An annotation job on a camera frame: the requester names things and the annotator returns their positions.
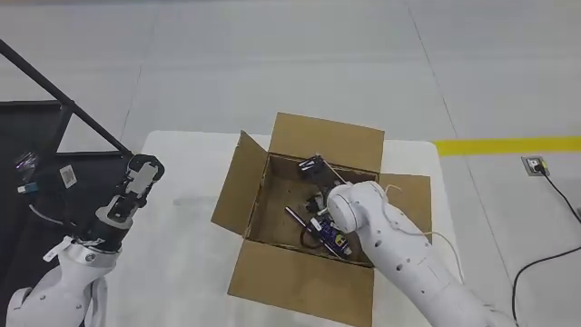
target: box flap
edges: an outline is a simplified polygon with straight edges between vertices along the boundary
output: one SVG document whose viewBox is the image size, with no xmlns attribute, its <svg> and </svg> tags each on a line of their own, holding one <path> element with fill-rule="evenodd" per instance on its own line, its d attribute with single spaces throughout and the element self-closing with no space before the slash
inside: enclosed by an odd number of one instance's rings
<svg viewBox="0 0 581 327">
<path fill-rule="evenodd" d="M 389 203 L 398 207 L 424 233 L 432 231 L 432 195 L 429 177 L 408 174 L 381 174 L 379 184 L 388 190 Z"/>
<path fill-rule="evenodd" d="M 267 153 L 245 132 L 241 132 L 212 222 L 243 235 L 261 186 Z"/>
<path fill-rule="evenodd" d="M 373 269 L 244 240 L 228 294 L 370 327 Z"/>
<path fill-rule="evenodd" d="M 321 154 L 331 164 L 378 173 L 383 134 L 363 126 L 278 113 L 269 152 L 298 158 Z"/>
</svg>

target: black cable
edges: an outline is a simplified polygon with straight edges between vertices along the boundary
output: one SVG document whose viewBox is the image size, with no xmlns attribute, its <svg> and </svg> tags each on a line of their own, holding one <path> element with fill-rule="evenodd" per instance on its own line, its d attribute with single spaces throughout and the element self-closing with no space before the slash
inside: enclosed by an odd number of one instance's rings
<svg viewBox="0 0 581 327">
<path fill-rule="evenodd" d="M 557 193 L 559 193 L 561 195 L 561 197 L 563 197 L 563 199 L 566 202 L 566 205 L 569 206 L 569 210 L 571 210 L 571 212 L 573 213 L 573 215 L 575 216 L 575 218 L 579 221 L 579 223 L 581 223 L 581 218 L 579 218 L 579 215 L 575 212 L 575 210 L 573 209 L 573 206 L 571 205 L 571 203 L 569 202 L 569 200 L 567 200 L 567 198 L 565 197 L 565 195 L 559 191 L 558 188 L 556 188 L 555 184 L 553 183 L 553 181 L 551 181 L 551 179 L 548 177 L 547 172 L 545 171 L 541 171 L 541 173 L 545 176 L 545 178 L 547 179 L 547 181 L 553 186 L 553 188 L 555 188 L 555 191 Z"/>
<path fill-rule="evenodd" d="M 319 241 L 319 243 L 315 244 L 315 245 L 309 245 L 307 243 L 305 243 L 305 233 L 307 231 L 309 231 L 309 235 L 312 237 L 312 234 L 310 233 L 310 230 L 308 229 L 309 226 L 305 226 L 302 228 L 302 230 L 300 231 L 300 244 L 304 247 L 306 247 L 307 249 L 319 249 L 323 243 L 321 241 Z"/>
<path fill-rule="evenodd" d="M 563 197 L 563 199 L 566 202 L 566 205 L 569 206 L 569 210 L 571 210 L 571 213 L 573 213 L 573 215 L 575 216 L 575 218 L 577 219 L 577 221 L 581 224 L 581 218 L 579 218 L 579 215 L 575 212 L 575 210 L 573 209 L 573 206 L 571 206 L 571 203 L 569 202 L 569 200 L 567 200 L 567 198 L 565 197 L 565 195 L 555 186 L 555 184 L 548 177 L 547 171 L 545 170 L 545 167 L 542 164 L 540 164 L 539 166 L 536 167 L 535 170 L 538 171 L 538 172 L 541 172 L 541 174 L 543 174 L 545 176 L 545 178 L 551 184 L 551 186 L 553 186 L 553 188 L 555 189 L 555 191 L 557 193 L 559 193 L 561 195 L 561 197 Z M 570 253 L 578 252 L 579 250 L 581 250 L 581 246 L 576 247 L 575 249 L 571 249 L 568 252 L 558 253 L 557 255 L 548 256 L 547 258 L 543 258 L 543 259 L 536 260 L 536 261 L 534 261 L 532 263 L 529 263 L 529 264 L 525 265 L 525 267 L 523 267 L 521 270 L 518 271 L 517 276 L 515 277 L 515 281 L 512 283 L 512 317 L 514 318 L 514 320 L 517 323 L 517 325 L 518 325 L 518 321 L 517 321 L 517 309 L 516 309 L 515 304 L 516 304 L 516 300 L 517 300 L 517 283 L 518 283 L 518 278 L 520 277 L 520 275 L 526 269 L 530 268 L 531 266 L 537 265 L 538 263 L 547 262 L 549 260 L 553 260 L 553 259 L 556 259 L 556 258 L 560 258 L 561 256 L 566 256 L 566 255 L 569 255 Z"/>
</svg>

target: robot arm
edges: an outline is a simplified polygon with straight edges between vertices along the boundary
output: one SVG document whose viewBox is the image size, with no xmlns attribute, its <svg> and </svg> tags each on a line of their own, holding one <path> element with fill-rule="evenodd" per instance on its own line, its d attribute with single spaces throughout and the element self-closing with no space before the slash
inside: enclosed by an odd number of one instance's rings
<svg viewBox="0 0 581 327">
<path fill-rule="evenodd" d="M 7 327 L 78 327 L 93 303 L 92 327 L 104 325 L 106 283 L 133 215 L 146 204 L 152 185 L 163 175 L 153 156 L 138 154 L 127 165 L 112 200 L 99 208 L 78 235 L 65 236 L 44 259 L 58 256 L 59 266 L 32 288 L 21 289 L 8 304 Z"/>
<path fill-rule="evenodd" d="M 326 195 L 336 226 L 357 233 L 361 247 L 375 267 L 418 307 L 434 327 L 514 327 L 494 314 L 460 283 L 435 254 L 428 238 L 375 182 L 346 183 L 319 156 L 302 164 L 300 173 L 316 184 L 337 184 Z"/>
</svg>

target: electrical outlet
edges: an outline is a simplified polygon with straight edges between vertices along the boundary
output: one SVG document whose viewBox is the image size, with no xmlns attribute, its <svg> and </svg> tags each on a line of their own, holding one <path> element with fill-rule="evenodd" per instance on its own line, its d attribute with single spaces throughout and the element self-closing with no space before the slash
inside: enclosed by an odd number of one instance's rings
<svg viewBox="0 0 581 327">
<path fill-rule="evenodd" d="M 542 156 L 532 155 L 532 156 L 528 156 L 528 157 L 520 157 L 520 159 L 522 159 L 528 175 L 542 176 L 543 174 L 541 172 L 535 171 L 535 167 L 539 164 L 541 164 L 543 167 L 545 167 L 545 172 L 547 173 L 547 175 L 549 175 L 547 164 L 545 163 L 545 160 L 543 159 Z"/>
</svg>

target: black pole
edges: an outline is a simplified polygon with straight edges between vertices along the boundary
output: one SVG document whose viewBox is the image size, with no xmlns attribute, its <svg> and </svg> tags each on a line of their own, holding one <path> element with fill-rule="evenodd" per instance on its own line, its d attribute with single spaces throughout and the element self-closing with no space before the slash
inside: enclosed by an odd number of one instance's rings
<svg viewBox="0 0 581 327">
<path fill-rule="evenodd" d="M 129 149 L 127 149 L 123 144 L 121 144 L 121 142 L 115 139 L 115 137 L 112 136 L 111 133 L 107 132 L 105 128 L 100 126 L 99 123 L 97 123 L 89 114 L 80 108 L 79 105 L 77 105 L 70 97 L 64 94 L 61 90 L 58 89 L 58 87 L 56 87 L 46 77 L 39 73 L 31 64 L 26 62 L 26 60 L 21 55 L 19 55 L 2 39 L 0 39 L 0 54 L 6 57 L 6 59 L 18 67 L 20 71 L 24 72 L 28 77 L 33 79 L 33 81 L 44 88 L 61 104 L 70 108 L 73 114 L 77 115 L 87 125 L 91 126 L 93 130 L 101 135 L 112 146 L 117 148 L 124 156 L 133 156 L 133 153 Z"/>
</svg>

